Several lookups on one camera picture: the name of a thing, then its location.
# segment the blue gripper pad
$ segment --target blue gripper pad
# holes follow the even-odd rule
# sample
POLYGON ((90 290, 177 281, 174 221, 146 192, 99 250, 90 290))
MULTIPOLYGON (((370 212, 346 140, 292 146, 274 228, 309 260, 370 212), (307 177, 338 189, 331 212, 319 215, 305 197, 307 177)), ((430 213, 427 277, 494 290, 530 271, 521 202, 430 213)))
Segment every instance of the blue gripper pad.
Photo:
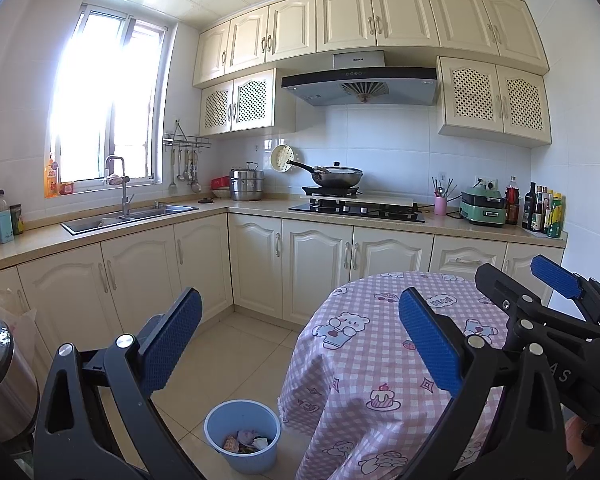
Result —
POLYGON ((445 316, 435 314, 413 287, 400 295, 398 314, 436 386, 455 397, 462 386, 461 357, 435 321, 445 316))
POLYGON ((578 279, 542 254, 531 260, 531 273, 567 300, 576 300, 582 294, 578 279))
POLYGON ((201 318, 202 298, 187 287, 142 343, 139 386, 146 397, 165 387, 201 318))

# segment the cream cabinet door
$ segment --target cream cabinet door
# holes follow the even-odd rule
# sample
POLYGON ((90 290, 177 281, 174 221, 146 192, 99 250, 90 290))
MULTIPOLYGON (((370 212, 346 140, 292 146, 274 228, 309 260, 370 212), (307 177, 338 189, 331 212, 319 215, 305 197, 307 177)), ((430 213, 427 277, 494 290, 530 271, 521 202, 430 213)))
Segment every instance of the cream cabinet door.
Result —
POLYGON ((371 0, 317 0, 317 50, 376 46, 371 0))
POLYGON ((482 0, 430 0, 440 46, 499 54, 482 0))
POLYGON ((226 215, 209 216, 173 226, 182 288, 202 296, 202 320, 234 304, 226 215))
POLYGON ((106 348, 122 333, 99 244, 19 265, 18 273, 51 355, 67 342, 106 348))
POLYGON ((552 262, 560 264, 564 249, 556 247, 541 247, 528 244, 507 244, 507 252, 504 255, 504 265, 502 272, 511 276, 514 280, 526 286, 529 290, 536 293, 542 300, 542 304, 547 306, 554 291, 545 282, 538 280, 531 273, 531 260, 534 256, 542 254, 552 262))
POLYGON ((498 66, 504 132, 551 143, 549 107, 541 75, 498 66))
MULTIPOLYGON (((16 267, 0 270, 0 306, 14 316, 21 316, 29 310, 29 303, 27 303, 27 298, 24 295, 16 267)), ((38 380, 38 387, 42 391, 51 367, 51 355, 38 328, 36 328, 36 341, 31 367, 38 380)))
POLYGON ((222 23, 200 34, 193 84, 202 83, 224 75, 227 55, 227 38, 230 22, 222 23))
POLYGON ((101 243, 111 294, 125 332, 137 334, 180 295, 173 227, 150 229, 101 243))
POLYGON ((266 61, 315 52, 315 0, 285 0, 269 6, 266 61))
POLYGON ((351 281, 383 272, 429 270, 433 235, 356 227, 351 281))
POLYGON ((501 269, 506 248, 504 242, 436 236, 429 272, 454 274, 473 280, 475 271, 482 264, 501 269))
POLYGON ((264 63, 268 15, 269 7, 262 7, 231 20, 224 73, 264 63))
POLYGON ((536 29, 524 0, 482 0, 502 57, 549 70, 536 29))
POLYGON ((282 318, 282 220, 229 215, 234 303, 282 318))
POLYGON ((496 66, 490 63, 438 58, 446 124, 503 131, 502 100, 496 66))
POLYGON ((273 126, 273 70, 234 80, 231 130, 273 126))
POLYGON ((227 81, 202 91, 200 103, 200 136, 222 134, 231 130, 234 82, 227 81))
POLYGON ((349 283, 353 228, 282 221, 283 319, 306 324, 331 292, 349 283))
POLYGON ((440 46, 429 0, 371 0, 378 46, 440 46))

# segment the pink checkered tablecloth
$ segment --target pink checkered tablecloth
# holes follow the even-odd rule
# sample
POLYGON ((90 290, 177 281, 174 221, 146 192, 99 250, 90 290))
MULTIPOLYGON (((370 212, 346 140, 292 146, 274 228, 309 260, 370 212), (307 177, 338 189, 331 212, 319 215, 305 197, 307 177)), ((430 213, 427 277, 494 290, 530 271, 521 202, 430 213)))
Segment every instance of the pink checkered tablecloth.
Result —
MULTIPOLYGON (((398 318, 415 286, 465 335, 504 345, 507 316, 459 276, 388 272, 334 290, 302 331, 278 399, 283 427, 312 437, 296 480, 389 480, 449 402, 398 318)), ((461 463, 475 459, 493 420, 493 389, 461 463)))

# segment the red box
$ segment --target red box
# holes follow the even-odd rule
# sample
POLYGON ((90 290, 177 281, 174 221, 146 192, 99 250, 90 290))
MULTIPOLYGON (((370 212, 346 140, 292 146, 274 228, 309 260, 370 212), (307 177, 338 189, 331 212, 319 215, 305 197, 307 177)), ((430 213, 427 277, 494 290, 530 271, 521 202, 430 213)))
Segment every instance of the red box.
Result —
POLYGON ((227 187, 229 185, 229 175, 220 176, 218 178, 211 179, 211 189, 218 189, 219 187, 227 187))

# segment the pink cup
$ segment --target pink cup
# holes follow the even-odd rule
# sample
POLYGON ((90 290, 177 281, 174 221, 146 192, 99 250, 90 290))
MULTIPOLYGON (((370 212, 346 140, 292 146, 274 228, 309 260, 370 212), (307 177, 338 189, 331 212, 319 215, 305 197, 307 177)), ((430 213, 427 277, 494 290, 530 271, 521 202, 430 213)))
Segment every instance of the pink cup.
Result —
POLYGON ((436 215, 446 215, 446 196, 435 197, 433 211, 436 215))

